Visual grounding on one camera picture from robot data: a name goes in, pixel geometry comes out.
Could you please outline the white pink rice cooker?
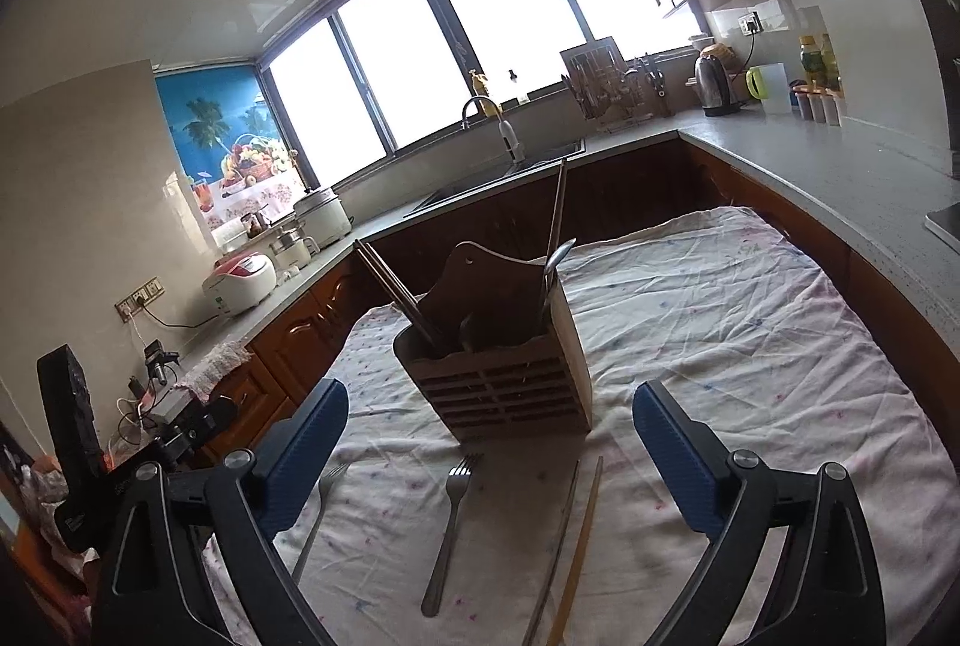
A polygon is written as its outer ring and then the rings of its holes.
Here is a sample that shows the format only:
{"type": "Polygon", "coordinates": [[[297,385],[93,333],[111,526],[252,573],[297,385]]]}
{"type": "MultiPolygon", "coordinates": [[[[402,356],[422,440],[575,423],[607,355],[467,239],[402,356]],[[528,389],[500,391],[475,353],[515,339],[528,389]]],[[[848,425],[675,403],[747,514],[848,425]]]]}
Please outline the white pink rice cooker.
{"type": "Polygon", "coordinates": [[[203,294],[226,316],[249,311],[270,297],[275,288],[275,265],[257,251],[226,259],[202,283],[203,294]]]}

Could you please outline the white floral tablecloth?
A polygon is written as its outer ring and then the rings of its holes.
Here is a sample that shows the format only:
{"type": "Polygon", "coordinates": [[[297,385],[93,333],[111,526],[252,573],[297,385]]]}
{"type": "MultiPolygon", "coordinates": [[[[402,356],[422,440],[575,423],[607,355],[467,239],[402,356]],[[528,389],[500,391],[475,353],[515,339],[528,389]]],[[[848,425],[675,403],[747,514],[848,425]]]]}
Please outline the white floral tablecloth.
{"type": "Polygon", "coordinates": [[[560,269],[592,378],[584,436],[483,451],[459,511],[443,604],[421,600],[459,444],[394,357],[404,316],[364,314],[332,368],[350,417],[301,591],[342,644],[523,639],[576,460],[578,488],[537,636],[550,628],[597,457],[596,517],[566,624],[571,644],[640,644],[704,552],[631,420],[657,379],[729,448],[778,469],[850,470],[884,589],[887,638],[911,641],[958,573],[958,480],[913,394],[820,267],[737,207],[574,249],[560,269]]]}

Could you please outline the tall chopstick in holder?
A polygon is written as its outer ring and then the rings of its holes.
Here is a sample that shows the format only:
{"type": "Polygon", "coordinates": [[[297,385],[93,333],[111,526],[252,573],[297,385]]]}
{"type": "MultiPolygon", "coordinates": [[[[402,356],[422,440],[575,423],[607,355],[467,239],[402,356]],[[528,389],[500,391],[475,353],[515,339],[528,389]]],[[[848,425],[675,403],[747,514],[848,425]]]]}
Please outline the tall chopstick in holder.
{"type": "Polygon", "coordinates": [[[550,258],[553,251],[555,251],[558,244],[560,244],[567,182],[568,160],[563,158],[558,165],[558,175],[556,175],[555,199],[553,199],[553,207],[551,207],[550,228],[548,228],[547,247],[545,247],[545,256],[547,256],[547,258],[550,258]]]}

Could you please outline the spice jar set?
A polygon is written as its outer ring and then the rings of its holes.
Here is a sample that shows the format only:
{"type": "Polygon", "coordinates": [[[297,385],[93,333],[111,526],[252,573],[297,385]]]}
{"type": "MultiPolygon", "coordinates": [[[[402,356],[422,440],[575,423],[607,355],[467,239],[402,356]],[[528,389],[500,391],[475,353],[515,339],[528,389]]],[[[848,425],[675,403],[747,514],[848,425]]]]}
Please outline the spice jar set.
{"type": "Polygon", "coordinates": [[[823,88],[823,86],[791,86],[791,101],[799,118],[818,124],[841,125],[846,114],[846,100],[841,91],[823,88]]]}

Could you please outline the white steamer pot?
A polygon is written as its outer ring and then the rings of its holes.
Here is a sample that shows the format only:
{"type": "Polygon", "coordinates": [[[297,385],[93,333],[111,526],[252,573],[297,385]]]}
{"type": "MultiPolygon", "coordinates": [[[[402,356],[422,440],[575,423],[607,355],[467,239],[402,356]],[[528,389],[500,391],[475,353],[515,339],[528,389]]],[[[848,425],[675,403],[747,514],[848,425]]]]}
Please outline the white steamer pot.
{"type": "Polygon", "coordinates": [[[331,246],[352,233],[352,222],[332,187],[309,192],[295,202],[293,212],[302,233],[319,247],[331,246]]]}

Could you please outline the dish drying rack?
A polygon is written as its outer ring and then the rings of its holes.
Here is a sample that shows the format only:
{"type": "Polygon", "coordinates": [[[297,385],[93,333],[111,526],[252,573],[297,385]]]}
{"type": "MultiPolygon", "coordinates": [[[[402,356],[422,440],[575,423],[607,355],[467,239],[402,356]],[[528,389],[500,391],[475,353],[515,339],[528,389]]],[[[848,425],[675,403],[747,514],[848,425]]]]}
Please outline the dish drying rack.
{"type": "Polygon", "coordinates": [[[560,58],[562,80],[588,121],[609,125],[672,116],[664,72],[649,54],[625,59],[607,36],[565,49],[560,58]]]}

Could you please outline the yellow oil bottle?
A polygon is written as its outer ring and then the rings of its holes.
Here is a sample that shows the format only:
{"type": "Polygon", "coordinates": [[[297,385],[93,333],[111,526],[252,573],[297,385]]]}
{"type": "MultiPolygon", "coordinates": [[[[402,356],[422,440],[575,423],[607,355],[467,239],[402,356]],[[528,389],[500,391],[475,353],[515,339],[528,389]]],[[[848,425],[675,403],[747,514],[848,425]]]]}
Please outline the yellow oil bottle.
{"type": "Polygon", "coordinates": [[[811,88],[823,88],[827,85],[827,66],[817,41],[812,35],[802,35],[799,44],[800,65],[804,69],[805,82],[811,88]]]}

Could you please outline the stainless electric kettle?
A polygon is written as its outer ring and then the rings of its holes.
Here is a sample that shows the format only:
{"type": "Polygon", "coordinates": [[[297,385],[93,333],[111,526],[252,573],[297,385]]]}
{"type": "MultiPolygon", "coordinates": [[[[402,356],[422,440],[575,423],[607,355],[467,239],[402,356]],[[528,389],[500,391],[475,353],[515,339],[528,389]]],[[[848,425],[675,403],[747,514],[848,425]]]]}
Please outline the stainless electric kettle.
{"type": "Polygon", "coordinates": [[[701,108],[704,116],[719,118],[727,114],[736,114],[743,103],[737,98],[727,74],[722,58],[714,46],[708,46],[698,52],[693,77],[700,93],[701,108]]]}

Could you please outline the brown wooden chopstick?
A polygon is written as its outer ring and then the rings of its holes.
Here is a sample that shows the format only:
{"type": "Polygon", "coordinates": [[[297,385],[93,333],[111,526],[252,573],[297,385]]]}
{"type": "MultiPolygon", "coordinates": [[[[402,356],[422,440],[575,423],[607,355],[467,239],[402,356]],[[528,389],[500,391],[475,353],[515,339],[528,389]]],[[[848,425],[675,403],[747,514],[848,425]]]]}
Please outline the brown wooden chopstick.
{"type": "Polygon", "coordinates": [[[592,524],[596,517],[597,501],[599,501],[599,488],[601,488],[602,474],[604,473],[604,458],[597,457],[596,469],[590,482],[589,497],[587,497],[586,506],[584,506],[584,515],[579,526],[578,540],[574,545],[574,554],[569,563],[568,574],[565,584],[563,584],[562,597],[560,604],[556,609],[556,615],[551,624],[550,633],[548,633],[547,646],[558,646],[562,643],[565,636],[566,624],[568,623],[571,610],[573,610],[574,599],[578,594],[579,579],[583,572],[584,563],[586,563],[587,548],[589,548],[590,532],[592,524]]]}

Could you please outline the pink lace cloth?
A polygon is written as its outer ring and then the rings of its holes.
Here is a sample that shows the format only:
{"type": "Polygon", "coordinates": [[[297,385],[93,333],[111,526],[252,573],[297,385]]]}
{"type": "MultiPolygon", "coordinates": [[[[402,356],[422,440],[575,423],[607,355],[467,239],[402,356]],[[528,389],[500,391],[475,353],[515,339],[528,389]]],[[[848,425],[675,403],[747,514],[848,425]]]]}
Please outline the pink lace cloth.
{"type": "Polygon", "coordinates": [[[220,342],[180,375],[176,384],[199,399],[208,399],[226,376],[251,359],[251,353],[236,342],[220,342]]]}

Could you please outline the dark metal chopstick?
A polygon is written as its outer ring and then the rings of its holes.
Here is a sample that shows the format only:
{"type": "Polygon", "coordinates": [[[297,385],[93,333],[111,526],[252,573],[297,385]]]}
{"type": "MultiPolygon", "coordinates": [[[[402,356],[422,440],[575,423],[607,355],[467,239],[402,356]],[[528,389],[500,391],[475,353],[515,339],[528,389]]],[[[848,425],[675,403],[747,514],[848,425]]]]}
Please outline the dark metal chopstick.
{"type": "Polygon", "coordinates": [[[537,597],[535,597],[534,607],[532,607],[532,612],[530,612],[523,641],[521,641],[523,646],[532,646],[532,644],[534,644],[535,637],[539,631],[540,621],[542,621],[542,615],[544,615],[547,597],[548,594],[550,594],[553,578],[555,578],[556,566],[558,566],[560,555],[563,552],[563,543],[565,543],[566,531],[568,530],[569,516],[571,516],[571,509],[573,509],[574,498],[576,498],[579,465],[581,465],[581,462],[576,460],[573,465],[573,472],[571,472],[571,478],[569,479],[568,490],[566,490],[565,499],[563,500],[562,511],[560,511],[560,520],[558,521],[558,526],[556,526],[553,542],[551,542],[550,560],[548,560],[547,571],[545,571],[544,579],[540,582],[539,592],[537,593],[537,597]]]}

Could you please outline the metal spoon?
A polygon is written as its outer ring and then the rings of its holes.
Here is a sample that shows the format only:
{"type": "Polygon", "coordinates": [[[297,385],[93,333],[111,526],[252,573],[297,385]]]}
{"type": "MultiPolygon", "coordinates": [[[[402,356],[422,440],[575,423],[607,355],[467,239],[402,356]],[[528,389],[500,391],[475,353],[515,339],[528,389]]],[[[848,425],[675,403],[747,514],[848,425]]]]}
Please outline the metal spoon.
{"type": "Polygon", "coordinates": [[[548,254],[548,258],[544,264],[544,270],[542,270],[542,286],[540,286],[540,298],[539,304],[537,304],[537,321],[544,319],[545,314],[547,314],[548,309],[548,298],[550,298],[550,292],[553,288],[553,282],[556,279],[556,269],[558,265],[566,259],[566,256],[571,253],[571,249],[576,246],[578,240],[576,238],[569,238],[569,240],[563,241],[562,244],[558,246],[548,254]]]}

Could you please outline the beach fruit poster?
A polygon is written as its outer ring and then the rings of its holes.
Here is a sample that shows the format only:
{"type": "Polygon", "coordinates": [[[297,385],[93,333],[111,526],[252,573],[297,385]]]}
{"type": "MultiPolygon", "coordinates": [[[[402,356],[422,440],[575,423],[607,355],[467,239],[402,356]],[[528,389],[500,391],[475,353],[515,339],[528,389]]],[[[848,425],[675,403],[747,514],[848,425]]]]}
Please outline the beach fruit poster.
{"type": "Polygon", "coordinates": [[[215,238],[245,215],[274,225],[293,214],[306,187],[252,67],[158,75],[155,83],[185,179],[215,238]]]}

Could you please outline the lower wooden cabinets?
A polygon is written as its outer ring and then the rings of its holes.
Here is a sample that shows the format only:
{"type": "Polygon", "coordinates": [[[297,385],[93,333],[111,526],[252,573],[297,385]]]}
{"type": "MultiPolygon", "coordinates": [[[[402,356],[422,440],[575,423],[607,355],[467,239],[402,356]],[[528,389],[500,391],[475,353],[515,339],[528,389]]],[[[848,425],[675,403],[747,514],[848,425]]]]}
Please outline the lower wooden cabinets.
{"type": "Polygon", "coordinates": [[[268,428],[293,415],[331,368],[353,324],[382,300],[356,254],[313,279],[244,345],[249,358],[223,376],[213,397],[236,405],[235,420],[200,451],[200,464],[236,448],[256,448],[268,428]]]}

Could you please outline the metal fork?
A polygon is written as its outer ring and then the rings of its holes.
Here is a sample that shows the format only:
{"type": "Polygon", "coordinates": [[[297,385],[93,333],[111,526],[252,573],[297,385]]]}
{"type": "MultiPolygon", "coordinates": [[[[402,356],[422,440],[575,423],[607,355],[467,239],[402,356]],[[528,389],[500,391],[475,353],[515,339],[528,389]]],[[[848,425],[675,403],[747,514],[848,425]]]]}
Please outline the metal fork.
{"type": "Polygon", "coordinates": [[[427,590],[421,600],[420,612],[423,617],[433,618],[439,614],[441,604],[443,604],[444,587],[448,579],[449,566],[451,566],[452,552],[454,552],[455,532],[457,532],[457,521],[459,521],[460,504],[466,498],[470,490],[472,475],[477,470],[478,465],[483,460],[482,453],[467,454],[459,464],[455,464],[448,472],[446,477],[446,497],[448,497],[449,514],[448,522],[444,527],[443,540],[439,547],[438,557],[434,562],[433,571],[431,571],[430,581],[428,581],[427,590]]]}
{"type": "Polygon", "coordinates": [[[317,493],[319,493],[319,508],[317,508],[317,515],[311,524],[311,529],[309,529],[308,537],[304,540],[304,545],[302,545],[301,552],[299,552],[299,557],[296,560],[295,568],[291,571],[291,578],[293,581],[299,582],[302,578],[302,573],[304,573],[304,568],[306,568],[306,563],[308,563],[309,554],[313,550],[314,542],[316,542],[317,532],[319,532],[320,524],[322,524],[322,519],[324,519],[325,508],[329,504],[329,498],[331,498],[332,490],[334,490],[335,485],[338,481],[347,474],[347,470],[350,469],[350,464],[348,462],[343,462],[343,464],[338,464],[337,467],[331,470],[325,470],[324,474],[320,476],[319,481],[317,482],[317,493]]]}

